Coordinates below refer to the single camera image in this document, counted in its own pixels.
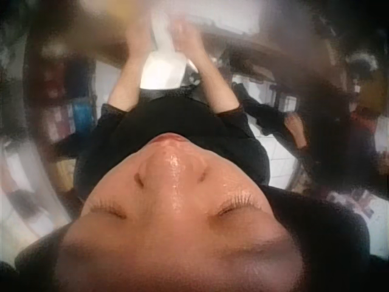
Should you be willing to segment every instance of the closed eye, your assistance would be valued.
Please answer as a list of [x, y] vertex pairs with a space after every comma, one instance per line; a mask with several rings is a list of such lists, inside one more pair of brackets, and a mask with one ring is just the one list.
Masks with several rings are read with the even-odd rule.
[[231, 211], [243, 208], [260, 209], [254, 202], [252, 195], [238, 195], [223, 203], [217, 216], [223, 216]]
[[119, 217], [120, 219], [126, 219], [127, 214], [124, 211], [124, 209], [119, 206], [118, 204], [110, 201], [97, 201], [91, 204], [89, 208], [90, 213], [106, 213], [111, 214], [116, 217]]

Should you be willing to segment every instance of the tiled floor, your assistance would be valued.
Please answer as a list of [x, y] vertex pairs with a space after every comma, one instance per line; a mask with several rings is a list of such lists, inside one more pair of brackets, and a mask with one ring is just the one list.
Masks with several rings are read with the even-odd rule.
[[297, 160], [280, 143], [278, 143], [274, 136], [263, 136], [260, 128], [254, 124], [251, 117], [249, 117], [249, 125], [256, 138], [265, 148], [270, 159], [269, 185], [280, 189], [286, 189], [292, 178], [293, 172], [297, 167]]

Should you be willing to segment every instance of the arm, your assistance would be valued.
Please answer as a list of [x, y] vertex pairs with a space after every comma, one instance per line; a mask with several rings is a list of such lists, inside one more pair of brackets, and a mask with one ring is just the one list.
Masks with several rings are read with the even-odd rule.
[[122, 111], [131, 111], [138, 104], [142, 69], [143, 63], [141, 60], [128, 59], [114, 90], [109, 96], [109, 105]]
[[182, 19], [173, 21], [171, 30], [176, 49], [198, 68], [211, 109], [218, 114], [238, 108], [238, 99], [208, 57], [200, 32]]
[[131, 111], [139, 101], [143, 65], [151, 50], [150, 22], [141, 19], [126, 34], [129, 58], [109, 96], [108, 104], [122, 111]]
[[284, 123], [294, 138], [298, 156], [304, 169], [311, 178], [316, 178], [316, 175], [320, 173], [320, 162], [315, 161], [309, 153], [309, 145], [304, 134], [303, 121], [298, 114], [291, 113], [286, 116]]
[[298, 116], [298, 114], [288, 114], [285, 118], [284, 123], [289, 132], [291, 132], [294, 138], [294, 142], [296, 143], [297, 149], [302, 150], [304, 148], [307, 148], [308, 143], [304, 134], [303, 121]]

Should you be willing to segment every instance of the lips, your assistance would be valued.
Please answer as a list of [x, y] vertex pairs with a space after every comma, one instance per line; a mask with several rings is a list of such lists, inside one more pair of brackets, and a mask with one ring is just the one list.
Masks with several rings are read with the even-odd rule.
[[156, 142], [163, 142], [166, 140], [173, 140], [173, 141], [178, 141], [178, 142], [187, 142], [188, 141], [188, 139], [186, 139], [178, 134], [166, 133], [166, 134], [159, 135], [158, 137], [155, 137], [148, 144], [156, 143]]

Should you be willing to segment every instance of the hand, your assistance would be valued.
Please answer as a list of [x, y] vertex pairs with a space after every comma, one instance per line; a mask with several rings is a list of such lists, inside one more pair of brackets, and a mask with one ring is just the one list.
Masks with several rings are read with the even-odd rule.
[[126, 32], [129, 59], [146, 61], [151, 52], [151, 24], [149, 17], [133, 22]]
[[171, 21], [170, 31], [176, 50], [182, 52], [195, 65], [207, 57], [201, 33], [194, 25], [183, 18], [176, 18]]
[[297, 148], [301, 149], [307, 146], [306, 138], [304, 135], [303, 121], [298, 114], [288, 114], [285, 118], [284, 124], [293, 135], [293, 138], [297, 144]]

